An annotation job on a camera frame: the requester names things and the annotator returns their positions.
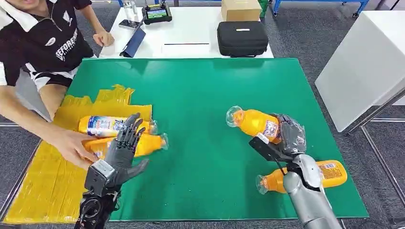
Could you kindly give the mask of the person's right hand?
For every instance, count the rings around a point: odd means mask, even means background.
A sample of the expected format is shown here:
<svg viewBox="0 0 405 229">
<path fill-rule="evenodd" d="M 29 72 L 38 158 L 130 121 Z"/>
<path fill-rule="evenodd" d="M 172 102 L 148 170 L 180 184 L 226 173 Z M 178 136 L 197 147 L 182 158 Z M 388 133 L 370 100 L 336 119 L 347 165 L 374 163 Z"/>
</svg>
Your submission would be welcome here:
<svg viewBox="0 0 405 229">
<path fill-rule="evenodd" d="M 83 142 L 95 140 L 94 137 L 66 129 L 55 133 L 57 136 L 51 139 L 50 144 L 58 149 L 67 161 L 88 170 L 89 166 L 98 160 L 98 156 L 87 151 L 83 145 Z"/>
</svg>

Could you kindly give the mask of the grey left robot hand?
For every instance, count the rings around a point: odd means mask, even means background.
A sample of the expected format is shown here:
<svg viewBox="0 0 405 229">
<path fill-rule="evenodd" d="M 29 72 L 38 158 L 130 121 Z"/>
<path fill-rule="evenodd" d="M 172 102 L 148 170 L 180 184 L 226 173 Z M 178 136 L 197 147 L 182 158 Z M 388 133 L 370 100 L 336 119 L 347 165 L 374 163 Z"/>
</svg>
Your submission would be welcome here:
<svg viewBox="0 0 405 229">
<path fill-rule="evenodd" d="M 136 166 L 132 165 L 134 154 L 145 128 L 140 113 L 131 115 L 119 129 L 117 137 L 112 141 L 105 161 L 115 172 L 107 183 L 107 187 L 118 187 L 128 180 L 141 174 L 149 164 L 149 159 L 141 160 Z"/>
</svg>

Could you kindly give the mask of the person's left hand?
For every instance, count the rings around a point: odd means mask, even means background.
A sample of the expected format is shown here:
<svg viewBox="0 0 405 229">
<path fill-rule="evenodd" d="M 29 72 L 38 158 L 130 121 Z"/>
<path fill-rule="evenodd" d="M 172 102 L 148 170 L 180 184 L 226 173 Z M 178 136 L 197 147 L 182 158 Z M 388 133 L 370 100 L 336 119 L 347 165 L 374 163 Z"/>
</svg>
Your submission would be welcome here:
<svg viewBox="0 0 405 229">
<path fill-rule="evenodd" d="M 111 33 L 107 31 L 99 31 L 96 34 L 93 35 L 93 39 L 101 47 L 108 47 L 111 46 L 115 39 L 111 35 Z"/>
</svg>

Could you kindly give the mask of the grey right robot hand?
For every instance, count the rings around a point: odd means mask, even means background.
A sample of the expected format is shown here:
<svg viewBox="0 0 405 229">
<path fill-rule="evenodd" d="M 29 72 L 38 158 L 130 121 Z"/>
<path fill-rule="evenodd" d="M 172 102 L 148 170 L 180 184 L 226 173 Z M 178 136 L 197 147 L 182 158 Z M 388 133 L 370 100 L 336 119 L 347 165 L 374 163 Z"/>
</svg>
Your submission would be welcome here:
<svg viewBox="0 0 405 229">
<path fill-rule="evenodd" d="M 271 113 L 279 122 L 277 150 L 281 153 L 293 157 L 297 154 L 306 153 L 306 135 L 305 128 L 295 119 L 286 114 Z"/>
</svg>

